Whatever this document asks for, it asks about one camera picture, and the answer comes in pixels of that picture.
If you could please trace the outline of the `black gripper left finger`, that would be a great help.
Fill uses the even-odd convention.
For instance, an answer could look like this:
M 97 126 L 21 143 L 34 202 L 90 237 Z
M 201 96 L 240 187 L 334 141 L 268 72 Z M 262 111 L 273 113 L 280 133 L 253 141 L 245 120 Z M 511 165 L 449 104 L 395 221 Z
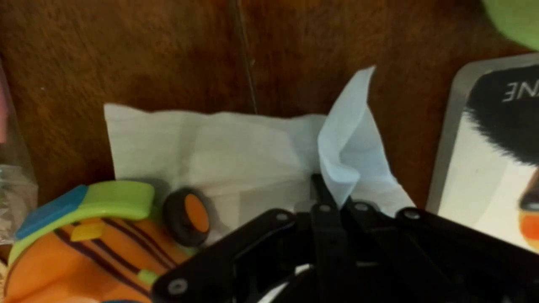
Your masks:
M 342 286 L 336 247 L 344 246 L 339 209 L 321 173 L 309 212 L 270 209 L 162 274 L 152 303 L 257 303 L 290 281 L 319 303 Z

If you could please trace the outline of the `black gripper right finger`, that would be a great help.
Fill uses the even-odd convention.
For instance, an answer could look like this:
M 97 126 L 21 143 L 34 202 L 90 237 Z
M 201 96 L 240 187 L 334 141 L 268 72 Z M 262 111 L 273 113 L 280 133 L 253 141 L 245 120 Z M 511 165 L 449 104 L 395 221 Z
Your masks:
M 395 217 L 348 200 L 353 227 L 412 303 L 539 303 L 539 256 L 437 214 L 405 207 Z

